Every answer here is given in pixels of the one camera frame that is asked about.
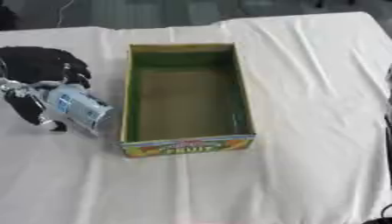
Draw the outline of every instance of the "black cable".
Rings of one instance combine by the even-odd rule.
[[[381,210],[381,217],[384,219],[385,218],[385,212],[392,207],[392,204],[385,206],[382,210]]]

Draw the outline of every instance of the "black robotic glove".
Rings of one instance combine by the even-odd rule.
[[[33,84],[40,81],[63,81],[81,84],[90,88],[91,74],[82,60],[70,52],[36,46],[16,46],[0,48],[0,69],[9,81]],[[31,94],[17,94],[17,90],[4,91],[4,99],[27,122],[34,125],[52,123],[51,130],[65,131],[62,122],[44,119],[43,104]]]
[[[39,81],[62,81],[64,66],[70,66],[67,83],[90,88],[88,65],[70,52],[37,46],[0,48],[0,59],[6,65],[7,79],[32,84]]]

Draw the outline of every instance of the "can label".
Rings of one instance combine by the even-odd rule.
[[[66,114],[68,112],[68,108],[70,105],[71,105],[71,97],[69,97],[69,95],[67,94],[63,94],[59,98],[57,109],[59,110],[59,112]]]

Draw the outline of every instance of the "cable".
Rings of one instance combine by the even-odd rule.
[[[385,218],[385,212],[392,207],[392,204],[385,206],[382,210],[381,210],[381,217],[384,219]]]
[[[71,6],[74,3],[75,3],[75,0],[70,0],[67,4],[65,4],[63,7],[61,7],[59,9],[59,21],[57,22],[57,25],[56,25],[57,28],[60,28],[61,24],[63,22],[63,19],[64,19],[63,11],[66,10],[69,6]]]

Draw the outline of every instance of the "box side panel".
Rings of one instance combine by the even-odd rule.
[[[130,107],[130,79],[131,79],[131,70],[132,70],[132,57],[131,51],[129,49],[128,53],[128,69],[125,74],[125,82],[124,82],[124,99],[123,99],[123,110],[122,110],[122,130],[120,140],[121,142],[127,142],[128,138],[128,125],[129,125],[129,107]]]
[[[125,155],[129,158],[212,151],[237,151],[247,149],[254,138],[255,136],[253,135],[201,137],[172,141],[126,143],[122,148]]]
[[[241,64],[238,58],[238,52],[236,47],[234,47],[234,67],[236,70],[236,77],[239,83],[240,87],[240,92],[241,92],[241,97],[244,103],[244,108],[246,112],[246,123],[248,126],[248,133],[249,134],[255,134],[255,127],[252,119],[252,114],[250,112],[250,106],[249,106],[249,97],[247,95],[245,86],[244,86],[244,77],[243,77],[243,71],[241,68]]]

